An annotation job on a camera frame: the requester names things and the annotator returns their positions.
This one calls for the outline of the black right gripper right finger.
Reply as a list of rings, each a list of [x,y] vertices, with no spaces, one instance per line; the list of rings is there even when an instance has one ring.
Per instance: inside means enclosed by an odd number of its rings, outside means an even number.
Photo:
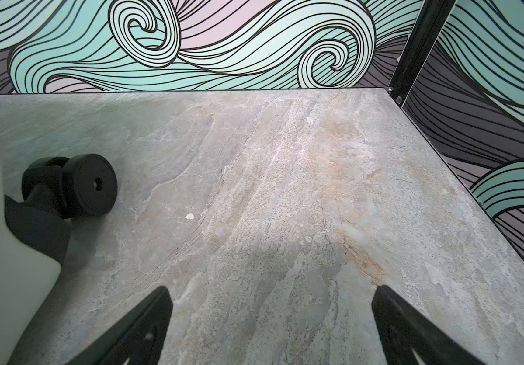
[[[481,364],[387,285],[371,301],[380,343],[389,364]]]

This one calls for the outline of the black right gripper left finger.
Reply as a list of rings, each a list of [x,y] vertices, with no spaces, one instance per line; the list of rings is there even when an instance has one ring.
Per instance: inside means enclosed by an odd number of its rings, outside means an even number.
[[[157,364],[173,307],[167,287],[157,287],[69,363]]]

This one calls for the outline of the white hard-shell suitcase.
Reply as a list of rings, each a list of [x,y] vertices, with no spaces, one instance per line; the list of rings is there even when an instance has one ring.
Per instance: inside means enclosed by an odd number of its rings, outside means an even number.
[[[101,155],[41,158],[23,173],[23,200],[3,191],[0,162],[0,364],[55,285],[70,242],[69,220],[108,214],[117,177]]]

